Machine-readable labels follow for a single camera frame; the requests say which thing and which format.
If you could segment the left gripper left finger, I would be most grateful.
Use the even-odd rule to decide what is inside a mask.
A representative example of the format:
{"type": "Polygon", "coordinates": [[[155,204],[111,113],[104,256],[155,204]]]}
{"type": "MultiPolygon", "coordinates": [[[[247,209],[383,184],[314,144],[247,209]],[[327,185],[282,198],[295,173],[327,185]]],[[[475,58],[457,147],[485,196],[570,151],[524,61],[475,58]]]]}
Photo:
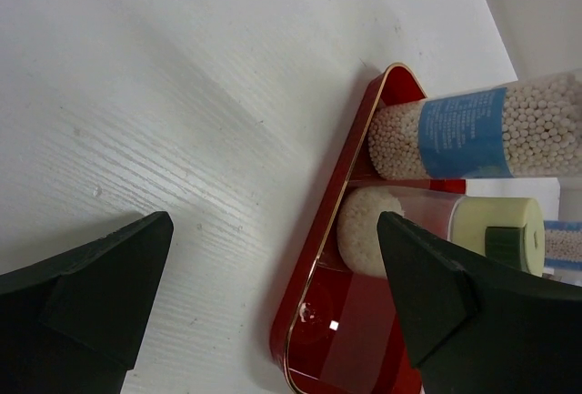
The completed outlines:
{"type": "Polygon", "coordinates": [[[118,393],[135,367],[174,225],[157,211],[1,277],[4,393],[118,393]]]}

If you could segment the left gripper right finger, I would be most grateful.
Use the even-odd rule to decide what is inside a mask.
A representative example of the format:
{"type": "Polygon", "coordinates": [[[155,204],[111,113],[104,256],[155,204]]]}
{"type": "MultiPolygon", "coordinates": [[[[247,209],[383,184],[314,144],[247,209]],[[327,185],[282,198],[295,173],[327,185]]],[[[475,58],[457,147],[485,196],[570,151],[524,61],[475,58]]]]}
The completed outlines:
{"type": "Polygon", "coordinates": [[[428,393],[578,393],[581,290],[435,236],[394,212],[379,245],[410,364],[428,393]]]}

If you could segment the yellow cap spice bottle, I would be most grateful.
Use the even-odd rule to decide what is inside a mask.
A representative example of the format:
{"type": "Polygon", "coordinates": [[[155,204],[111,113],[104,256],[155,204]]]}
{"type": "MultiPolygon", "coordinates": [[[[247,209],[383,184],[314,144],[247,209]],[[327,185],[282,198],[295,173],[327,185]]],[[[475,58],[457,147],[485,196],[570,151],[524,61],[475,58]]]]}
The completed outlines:
{"type": "Polygon", "coordinates": [[[545,228],[534,198],[359,187],[343,200],[336,222],[337,250],[349,270],[386,277],[376,232],[383,212],[395,212],[437,237],[508,267],[537,277],[543,274],[545,228]]]}

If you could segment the tall bottle grey cap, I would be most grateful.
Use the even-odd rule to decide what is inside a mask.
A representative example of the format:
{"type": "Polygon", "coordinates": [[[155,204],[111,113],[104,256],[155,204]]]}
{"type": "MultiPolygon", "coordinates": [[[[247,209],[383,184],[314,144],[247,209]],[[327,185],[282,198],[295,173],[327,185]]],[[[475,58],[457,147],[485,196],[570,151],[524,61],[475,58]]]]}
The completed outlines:
{"type": "Polygon", "coordinates": [[[387,180],[578,177],[581,72],[385,105],[367,143],[387,180]]]}

